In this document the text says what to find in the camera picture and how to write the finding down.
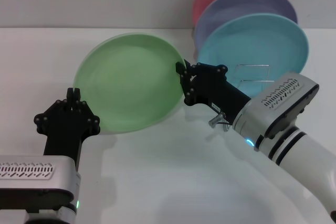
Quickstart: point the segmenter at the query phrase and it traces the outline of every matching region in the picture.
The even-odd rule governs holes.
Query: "white tabletop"
[[[131,31],[159,35],[193,61],[190,30],[0,29],[0,154],[41,155],[46,137],[36,133],[34,116],[65,97],[94,46]],[[336,30],[306,33],[302,73],[320,91],[297,125],[336,154]],[[211,129],[214,115],[181,102],[147,129],[87,139],[77,223],[332,223],[309,191],[237,133]]]

